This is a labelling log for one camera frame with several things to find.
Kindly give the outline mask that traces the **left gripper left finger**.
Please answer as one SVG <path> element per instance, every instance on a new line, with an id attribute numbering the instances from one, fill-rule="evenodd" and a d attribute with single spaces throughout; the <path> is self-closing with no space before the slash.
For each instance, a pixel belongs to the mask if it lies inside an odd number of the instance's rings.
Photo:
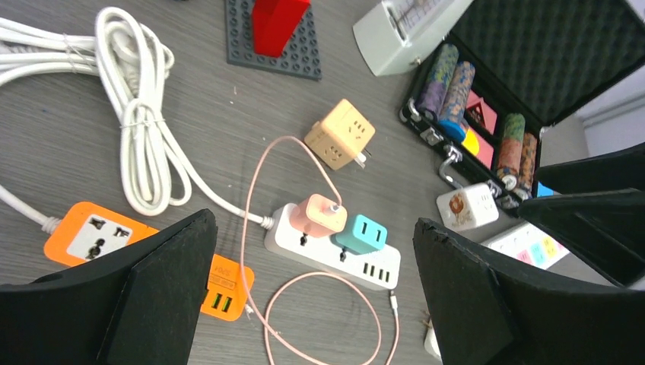
<path id="1" fill-rule="evenodd" d="M 185 364 L 217 242 L 208 209 L 29 284 L 1 287 L 3 364 Z"/>

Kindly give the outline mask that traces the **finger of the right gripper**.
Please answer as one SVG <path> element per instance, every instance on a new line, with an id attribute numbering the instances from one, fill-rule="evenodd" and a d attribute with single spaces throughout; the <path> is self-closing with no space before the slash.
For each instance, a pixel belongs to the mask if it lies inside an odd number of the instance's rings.
<path id="1" fill-rule="evenodd" d="M 614 285 L 630 287 L 644 278 L 643 191 L 533 198 L 518 214 Z"/>
<path id="2" fill-rule="evenodd" d="M 644 190 L 644 144 L 582 160 L 540 167 L 538 181 L 560 193 Z"/>

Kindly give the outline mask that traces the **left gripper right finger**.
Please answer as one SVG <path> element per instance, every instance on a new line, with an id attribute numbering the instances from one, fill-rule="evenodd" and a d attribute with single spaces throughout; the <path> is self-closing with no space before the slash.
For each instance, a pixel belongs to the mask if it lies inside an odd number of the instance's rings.
<path id="1" fill-rule="evenodd" d="M 415 225 L 418 271 L 444 364 L 642 364 L 644 293 L 536 268 Z"/>

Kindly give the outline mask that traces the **teal plug adapter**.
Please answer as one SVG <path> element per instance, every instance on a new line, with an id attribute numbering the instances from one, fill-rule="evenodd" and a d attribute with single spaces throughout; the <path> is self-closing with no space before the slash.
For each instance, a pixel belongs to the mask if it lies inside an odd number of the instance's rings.
<path id="1" fill-rule="evenodd" d="M 364 214 L 355 214 L 349 217 L 344 230 L 333 234 L 330 240 L 349 252 L 364 255 L 383 249 L 387 238 L 386 227 Z"/>

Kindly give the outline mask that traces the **white plug adapter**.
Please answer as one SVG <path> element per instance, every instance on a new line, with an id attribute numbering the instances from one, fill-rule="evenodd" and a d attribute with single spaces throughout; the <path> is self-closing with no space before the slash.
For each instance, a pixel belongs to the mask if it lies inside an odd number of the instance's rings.
<path id="1" fill-rule="evenodd" d="M 442 361 L 440 349 L 437 342 L 437 336 L 434 331 L 434 325 L 432 324 L 431 318 L 428 318 L 424 322 L 424 325 L 427 327 L 426 335 L 424 338 L 424 349 L 428 352 L 433 358 L 438 361 Z"/>

